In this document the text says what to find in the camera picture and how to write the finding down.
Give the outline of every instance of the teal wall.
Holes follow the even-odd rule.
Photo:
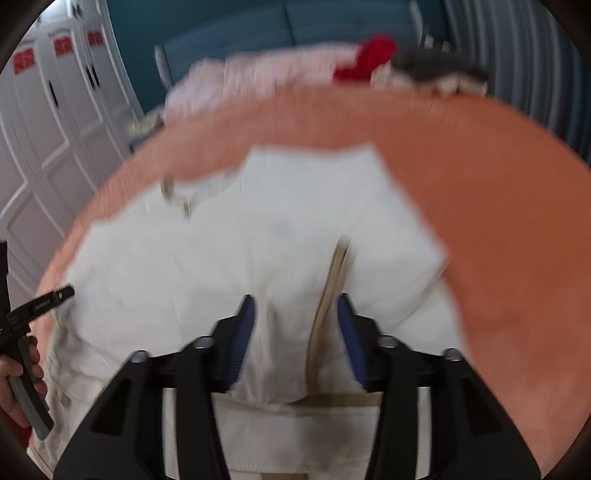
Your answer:
[[[164,102],[154,46],[212,19],[269,0],[108,0],[119,51],[144,111]]]

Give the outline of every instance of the white fabric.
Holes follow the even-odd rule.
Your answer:
[[[337,66],[353,63],[360,48],[354,43],[318,43],[199,60],[168,93],[167,123],[230,102],[266,98],[291,85],[331,83]]]
[[[255,148],[235,176],[182,190],[199,200],[189,218],[155,186],[84,241],[66,277],[76,298],[58,312],[48,362],[56,428],[33,443],[35,455],[55,467],[130,352],[177,351],[250,293],[257,317],[242,375],[230,398],[215,401],[230,470],[362,470],[376,408],[283,405],[306,396],[307,340],[333,250],[350,239],[345,290],[360,314],[412,348],[440,353],[464,347],[440,279],[444,249],[369,145],[330,153]],[[336,319],[330,324],[320,389],[358,392]],[[165,407],[169,439],[173,404]],[[174,470],[171,449],[166,460]]]

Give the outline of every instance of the black handle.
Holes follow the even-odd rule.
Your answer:
[[[7,355],[19,362],[24,370],[20,377],[9,377],[8,383],[35,433],[40,440],[45,440],[53,428],[53,420],[49,416],[45,399],[35,390],[37,380],[31,372],[33,360],[29,354],[30,345],[29,338],[22,337],[6,350]]]
[[[417,356],[397,341],[379,350],[388,359],[389,371],[365,478],[411,480],[417,471],[418,451]]]
[[[60,107],[60,103],[57,101],[56,91],[53,89],[53,85],[49,82],[49,91],[51,92],[51,98],[53,98],[53,104],[56,108]]]
[[[0,241],[0,318],[10,313],[10,296],[8,295],[8,244]]]
[[[90,74],[90,70],[86,67],[86,75],[88,76],[88,81],[90,82],[90,86],[93,90],[96,90],[95,81],[92,79],[92,75]]]
[[[91,68],[92,68],[92,73],[93,73],[93,74],[94,74],[94,76],[95,76],[95,82],[96,82],[96,86],[97,86],[98,88],[100,88],[99,76],[96,74],[95,66],[93,65]]]
[[[230,480],[207,385],[206,357],[212,353],[208,350],[211,349],[191,344],[178,354],[175,418],[178,471],[180,478]],[[197,463],[191,452],[207,454]]]

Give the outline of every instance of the pink cloth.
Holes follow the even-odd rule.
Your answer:
[[[239,53],[226,61],[198,61],[166,98],[168,125],[237,100],[266,98],[297,84],[331,83],[338,64],[355,61],[359,45],[324,43],[262,53]]]

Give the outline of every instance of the white cabinet door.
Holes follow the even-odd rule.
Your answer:
[[[79,12],[79,19],[82,21],[104,15],[99,0],[72,0],[72,2],[76,5],[76,11]]]
[[[114,64],[119,77],[119,82],[123,85],[127,100],[132,106],[134,118],[142,117],[144,116],[144,111],[139,104],[138,98],[135,96],[134,87],[131,85],[127,70],[125,70],[123,59],[121,58],[121,53],[119,52],[119,47],[117,46],[117,40],[115,39],[115,32],[113,31],[113,25],[111,24],[111,17],[109,14],[109,5],[107,4],[107,0],[96,0],[96,2],[100,8],[101,18],[103,19],[103,32],[109,47],[109,53],[111,54],[111,61]]]
[[[0,237],[8,241],[10,251],[11,294],[21,301],[33,295],[65,228],[5,112],[0,103]]]
[[[83,157],[80,162],[98,188],[122,165],[124,142],[103,109],[94,75],[96,69],[93,71],[86,61],[76,23],[65,21],[46,29],[46,33],[57,99],[64,104],[73,142],[80,146]]]
[[[121,133],[123,146],[128,148],[129,125],[137,116],[134,100],[128,94],[126,79],[118,68],[115,54],[115,39],[111,38],[107,22],[102,17],[84,20],[80,24],[85,37],[88,62],[96,80],[97,92],[106,109],[107,116]]]
[[[70,18],[73,14],[71,0],[54,0],[39,16],[39,23],[47,25]]]
[[[30,169],[64,219],[64,228],[88,203],[101,176],[77,145],[59,79],[49,64],[48,39],[39,34],[21,42],[13,62],[22,52],[34,55],[20,71],[2,73],[2,102]]]

